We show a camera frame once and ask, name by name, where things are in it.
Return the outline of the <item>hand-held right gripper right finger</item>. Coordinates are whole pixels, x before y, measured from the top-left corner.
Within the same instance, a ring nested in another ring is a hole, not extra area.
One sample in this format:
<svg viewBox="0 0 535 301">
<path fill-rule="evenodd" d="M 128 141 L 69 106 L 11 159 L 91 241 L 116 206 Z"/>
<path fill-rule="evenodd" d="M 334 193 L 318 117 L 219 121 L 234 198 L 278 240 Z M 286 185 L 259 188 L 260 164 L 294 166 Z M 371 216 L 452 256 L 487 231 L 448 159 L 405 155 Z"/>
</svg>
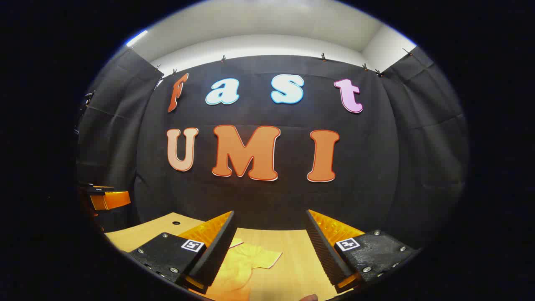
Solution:
<svg viewBox="0 0 535 301">
<path fill-rule="evenodd" d="M 314 210 L 306 211 L 306 232 L 337 293 L 375 285 L 420 254 L 386 231 L 364 232 Z"/>
</svg>

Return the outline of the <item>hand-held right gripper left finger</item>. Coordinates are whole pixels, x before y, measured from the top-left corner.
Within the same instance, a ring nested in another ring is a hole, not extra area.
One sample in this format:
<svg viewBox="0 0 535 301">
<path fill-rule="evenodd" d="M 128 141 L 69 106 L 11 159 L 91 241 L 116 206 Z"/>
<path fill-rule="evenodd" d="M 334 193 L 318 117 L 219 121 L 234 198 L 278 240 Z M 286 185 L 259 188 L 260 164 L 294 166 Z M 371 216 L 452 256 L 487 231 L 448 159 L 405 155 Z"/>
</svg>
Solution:
<svg viewBox="0 0 535 301">
<path fill-rule="evenodd" d="M 206 293 L 212 286 L 236 232 L 233 210 L 182 234 L 161 232 L 128 252 L 139 266 L 175 285 Z"/>
</svg>

